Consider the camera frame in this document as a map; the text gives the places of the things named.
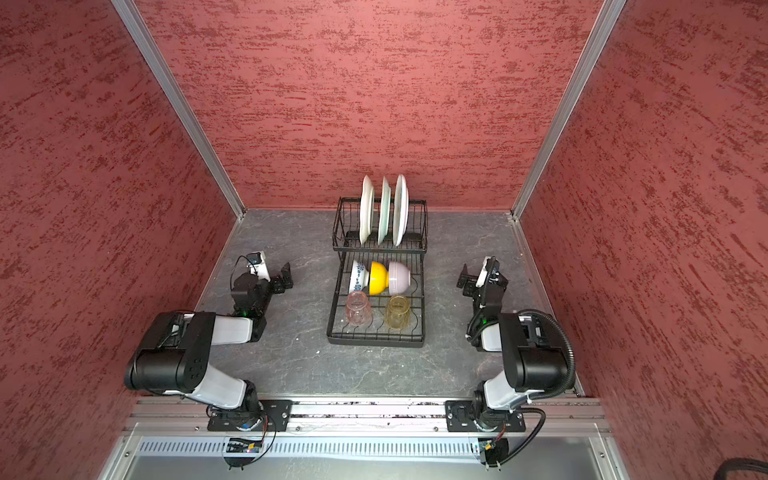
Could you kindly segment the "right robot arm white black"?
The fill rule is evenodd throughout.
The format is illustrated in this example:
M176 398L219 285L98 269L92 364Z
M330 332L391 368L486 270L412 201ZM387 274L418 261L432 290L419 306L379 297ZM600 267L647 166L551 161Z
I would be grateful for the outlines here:
M505 312L507 286L494 256L484 258L477 275L463 268L457 282L472 299L466 340L478 351L502 356L502 371L473 393L469 418L481 431L494 431L525 405L557 397L575 384L575 353L564 329L538 309Z

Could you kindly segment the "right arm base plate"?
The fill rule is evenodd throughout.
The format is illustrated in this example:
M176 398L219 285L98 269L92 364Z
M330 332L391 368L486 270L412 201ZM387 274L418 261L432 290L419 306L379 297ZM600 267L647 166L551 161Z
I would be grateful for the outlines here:
M522 433L525 421L518 413L493 410L478 400L449 400L445 402L446 424L449 432Z

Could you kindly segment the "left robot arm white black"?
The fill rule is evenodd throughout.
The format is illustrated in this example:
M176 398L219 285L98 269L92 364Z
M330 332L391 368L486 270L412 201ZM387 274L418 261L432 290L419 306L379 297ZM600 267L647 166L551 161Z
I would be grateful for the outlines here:
M272 277L262 252L243 259L248 270L230 281L232 314L187 310L158 314L124 374L124 385L130 390L178 395L204 404L210 431L267 431L271 422L253 382L210 364L214 346L258 342L272 297L293 287L289 263Z

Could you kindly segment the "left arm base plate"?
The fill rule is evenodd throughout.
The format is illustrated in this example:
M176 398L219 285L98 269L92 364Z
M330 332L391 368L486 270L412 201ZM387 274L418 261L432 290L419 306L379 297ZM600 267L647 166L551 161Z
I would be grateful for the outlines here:
M211 432L284 432L292 406L291 400L244 402L236 409L208 406L207 429Z

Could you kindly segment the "amber transparent cup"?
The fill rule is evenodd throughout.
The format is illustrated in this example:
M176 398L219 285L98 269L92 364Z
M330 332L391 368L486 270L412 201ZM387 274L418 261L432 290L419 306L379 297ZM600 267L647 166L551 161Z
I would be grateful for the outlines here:
M402 330L410 322L410 300L403 295L392 296L387 304L385 314L386 325L394 330Z

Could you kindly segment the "pink transparent cup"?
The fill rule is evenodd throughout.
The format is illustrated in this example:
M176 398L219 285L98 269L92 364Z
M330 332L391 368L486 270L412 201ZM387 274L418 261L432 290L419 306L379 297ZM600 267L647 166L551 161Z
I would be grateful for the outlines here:
M345 318L353 326L367 325L373 320L372 307L363 291L353 291L347 296Z

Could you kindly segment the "pale pink bowl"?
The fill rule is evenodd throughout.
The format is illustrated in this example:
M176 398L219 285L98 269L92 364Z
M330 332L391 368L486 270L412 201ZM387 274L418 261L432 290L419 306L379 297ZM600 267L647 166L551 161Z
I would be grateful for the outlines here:
M390 261L388 265L388 292L390 295L404 295L410 288L411 272L406 265Z

